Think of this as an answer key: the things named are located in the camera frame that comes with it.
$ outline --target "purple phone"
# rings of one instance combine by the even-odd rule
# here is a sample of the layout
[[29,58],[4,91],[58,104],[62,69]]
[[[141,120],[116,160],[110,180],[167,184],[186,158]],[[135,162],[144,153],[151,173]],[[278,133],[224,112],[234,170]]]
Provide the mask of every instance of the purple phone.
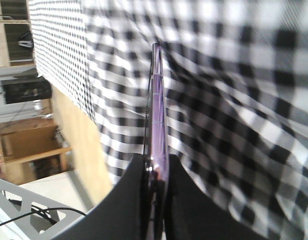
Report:
[[144,143],[142,237],[160,240],[169,179],[166,107],[161,46],[153,44]]

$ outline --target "black and white checkered fabric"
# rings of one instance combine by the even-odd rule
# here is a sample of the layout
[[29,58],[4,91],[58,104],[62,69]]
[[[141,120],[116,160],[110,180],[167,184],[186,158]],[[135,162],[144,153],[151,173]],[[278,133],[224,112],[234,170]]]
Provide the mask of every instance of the black and white checkered fabric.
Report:
[[30,0],[29,9],[38,73],[92,118],[80,1]]
[[171,153],[236,220],[271,240],[308,240],[308,1],[82,5],[112,180],[142,152],[151,44],[160,42]]

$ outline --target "wire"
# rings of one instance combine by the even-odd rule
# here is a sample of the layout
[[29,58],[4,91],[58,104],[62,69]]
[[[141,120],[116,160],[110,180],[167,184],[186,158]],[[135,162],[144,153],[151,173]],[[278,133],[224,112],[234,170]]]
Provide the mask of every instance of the wire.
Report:
[[74,209],[74,208],[71,208],[71,207],[51,207],[51,208],[46,208],[46,209],[42,209],[42,210],[37,210],[37,211],[31,211],[31,212],[28,212],[26,214],[23,214],[23,215],[20,215],[18,217],[15,217],[13,219],[10,219],[8,221],[5,221],[5,222],[2,222],[0,223],[0,227],[3,226],[3,225],[6,225],[8,223],[11,223],[11,222],[14,222],[16,220],[19,220],[19,219],[22,219],[24,217],[27,217],[27,216],[30,216],[30,215],[33,215],[33,214],[38,214],[38,213],[45,213],[47,211],[54,211],[54,210],[69,210],[69,211],[74,211],[74,212],[77,212],[83,216],[87,216],[85,213],[83,213],[82,211],[79,211],[77,209]]
[[[22,201],[19,200],[14,200],[14,199],[8,199],[12,204],[21,206],[22,205]],[[42,208],[35,206],[32,204],[32,212],[33,211],[37,211],[37,210],[43,210]],[[44,219],[46,219],[47,221],[50,222],[51,225],[55,225],[57,223],[57,221],[53,220],[51,217],[49,217],[45,212],[38,212],[37,213],[39,216],[43,217]]]
[[[20,108],[20,110],[13,116],[13,118],[10,120],[10,121],[8,121],[7,123],[10,123],[10,122],[12,122],[22,111],[23,111],[23,109],[24,109],[24,107],[26,106],[26,104],[27,104],[27,102],[24,102],[24,104],[22,105],[22,107]],[[11,124],[9,124],[9,125],[6,125],[6,126],[4,126],[2,129],[0,129],[0,131],[1,130],[3,130],[3,129],[5,129],[5,128],[8,128],[8,127],[10,127],[11,125],[14,125],[15,123],[11,123]]]

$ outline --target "black holder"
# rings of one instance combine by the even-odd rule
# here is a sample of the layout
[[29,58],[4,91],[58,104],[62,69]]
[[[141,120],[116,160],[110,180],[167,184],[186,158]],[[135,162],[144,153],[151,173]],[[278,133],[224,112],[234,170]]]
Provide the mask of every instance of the black holder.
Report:
[[[170,155],[165,206],[168,240],[265,240],[218,207],[193,182],[179,159]],[[85,218],[54,240],[144,240],[141,238],[141,185],[144,160],[131,163],[107,197]]]

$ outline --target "plaid shirt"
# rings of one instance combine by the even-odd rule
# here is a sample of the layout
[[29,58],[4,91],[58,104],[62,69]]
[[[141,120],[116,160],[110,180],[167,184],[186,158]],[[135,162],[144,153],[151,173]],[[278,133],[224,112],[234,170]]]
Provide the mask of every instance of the plaid shirt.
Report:
[[37,67],[98,124],[112,181],[142,152],[159,42],[170,152],[237,221],[308,240],[308,0],[79,4],[30,1]]

